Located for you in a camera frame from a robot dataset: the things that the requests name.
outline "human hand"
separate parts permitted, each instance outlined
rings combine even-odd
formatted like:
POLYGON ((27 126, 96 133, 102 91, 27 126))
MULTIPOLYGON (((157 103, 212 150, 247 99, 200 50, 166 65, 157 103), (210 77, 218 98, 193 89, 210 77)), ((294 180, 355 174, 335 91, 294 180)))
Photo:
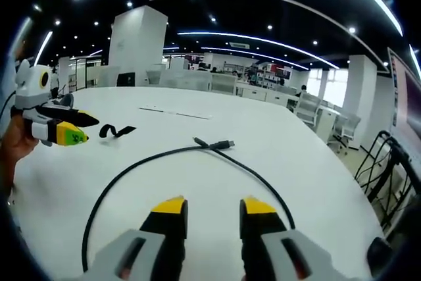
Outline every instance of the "human hand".
POLYGON ((20 115, 12 117, 1 141, 0 158, 3 164, 16 164, 31 153, 38 140, 25 133, 24 119, 20 115))
POLYGON ((1 140, 0 161, 3 167, 3 184, 7 195, 10 195, 16 163, 32 152, 38 140, 25 133, 24 119, 13 116, 6 133, 1 140))

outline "cable connector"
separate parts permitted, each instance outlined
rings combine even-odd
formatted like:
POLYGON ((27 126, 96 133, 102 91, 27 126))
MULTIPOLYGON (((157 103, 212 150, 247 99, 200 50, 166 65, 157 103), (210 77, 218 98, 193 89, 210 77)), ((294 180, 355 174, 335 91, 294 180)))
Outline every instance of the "cable connector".
POLYGON ((209 145, 209 147, 210 149, 227 149, 234 145, 234 141, 219 141, 218 143, 209 145))
POLYGON ((207 142, 201 140, 200 138, 193 138, 196 144, 199 144, 203 148, 209 149, 227 149, 235 145, 234 141, 219 141, 214 144, 208 144, 207 142))

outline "white table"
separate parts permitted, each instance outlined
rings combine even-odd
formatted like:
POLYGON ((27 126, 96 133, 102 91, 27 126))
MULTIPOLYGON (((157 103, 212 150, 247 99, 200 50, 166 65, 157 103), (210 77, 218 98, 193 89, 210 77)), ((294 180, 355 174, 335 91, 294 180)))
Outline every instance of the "white table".
MULTIPOLYGON (((16 168, 14 211, 33 255, 53 278, 81 275, 86 220, 109 181, 146 156, 194 145, 193 136, 234 140, 229 155, 279 191, 297 229, 332 254, 334 267, 347 276, 369 276, 366 251, 383 236, 374 211, 342 162, 287 109, 166 88, 91 88, 74 96, 76 108, 101 121, 84 129, 89 141, 74 147, 39 145, 16 168), (138 109, 153 105, 210 119, 138 109), (106 123, 137 130, 102 140, 98 133, 106 123), (279 132, 258 129, 269 124, 279 132)), ((241 198, 254 195, 268 202, 288 225, 278 202, 246 172, 210 153, 183 153, 131 171, 111 190, 91 231, 89 263, 119 234, 138 229, 153 206, 180 194, 189 201, 181 280, 241 280, 241 198)))

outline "window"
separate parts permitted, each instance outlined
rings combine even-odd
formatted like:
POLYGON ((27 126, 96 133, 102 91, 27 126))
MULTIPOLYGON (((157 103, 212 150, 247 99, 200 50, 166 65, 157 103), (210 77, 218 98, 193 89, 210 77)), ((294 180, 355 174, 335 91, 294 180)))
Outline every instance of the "window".
POLYGON ((322 81, 322 70, 321 69, 310 70, 309 80, 307 82, 307 92, 311 95, 318 95, 321 81, 322 81))
POLYGON ((328 82, 326 83, 326 91, 323 99, 333 103, 339 107, 343 106, 345 92, 347 91, 348 70, 347 69, 331 69, 328 74, 328 82))

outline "black ceiling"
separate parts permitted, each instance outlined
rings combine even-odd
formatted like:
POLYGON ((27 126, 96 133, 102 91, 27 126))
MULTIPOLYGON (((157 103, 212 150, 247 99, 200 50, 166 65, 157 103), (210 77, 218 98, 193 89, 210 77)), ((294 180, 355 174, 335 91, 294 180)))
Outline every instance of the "black ceiling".
MULTIPOLYGON (((114 17, 127 11, 128 0, 24 0, 16 3, 9 0, 8 6, 16 26, 16 16, 30 15, 34 27, 28 38, 28 55, 36 55, 48 30, 54 34, 40 60, 54 63, 58 57, 86 55, 104 49, 107 55, 108 37, 114 17), (37 3, 42 13, 36 12, 32 4, 37 3), (55 26, 55 19, 61 21, 55 26)), ((315 55, 339 55, 345 58, 331 62, 345 66, 348 55, 371 54, 347 32, 320 16, 300 7, 279 0, 130 0, 135 7, 149 5, 168 16, 169 26, 166 45, 174 42, 182 51, 201 52, 201 46, 226 47, 225 42, 248 43, 251 50, 260 54, 284 58, 297 62, 307 59, 303 54, 285 50, 267 43, 234 38, 201 36, 180 37, 178 32, 212 31, 245 34, 280 41, 310 51, 315 55), (210 15, 217 21, 210 21, 210 15)), ((308 5, 337 20, 344 26, 356 26, 358 36, 380 57, 387 60, 387 47, 396 50, 410 66, 408 44, 421 47, 420 11, 414 10, 416 0, 385 0, 390 5, 404 30, 402 38, 391 21, 373 0, 295 0, 308 5)))

